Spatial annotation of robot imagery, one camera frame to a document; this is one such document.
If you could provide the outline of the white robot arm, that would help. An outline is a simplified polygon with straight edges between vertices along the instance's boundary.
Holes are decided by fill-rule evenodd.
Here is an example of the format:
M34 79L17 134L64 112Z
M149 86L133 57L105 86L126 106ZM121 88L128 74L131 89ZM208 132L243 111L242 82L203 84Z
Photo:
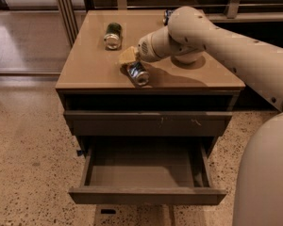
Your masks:
M121 65L207 52L280 113L248 141L239 167L233 226L283 226L283 49L222 29L201 11L182 7L167 25L119 55Z

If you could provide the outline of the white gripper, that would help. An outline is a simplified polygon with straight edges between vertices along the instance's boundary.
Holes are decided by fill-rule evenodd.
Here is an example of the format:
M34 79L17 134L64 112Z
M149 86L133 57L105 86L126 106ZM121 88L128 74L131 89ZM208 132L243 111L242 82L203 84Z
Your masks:
M129 65L140 59L146 62L156 62L172 54L172 40L168 27L152 32L139 40L138 48L130 46L118 56L120 66Z

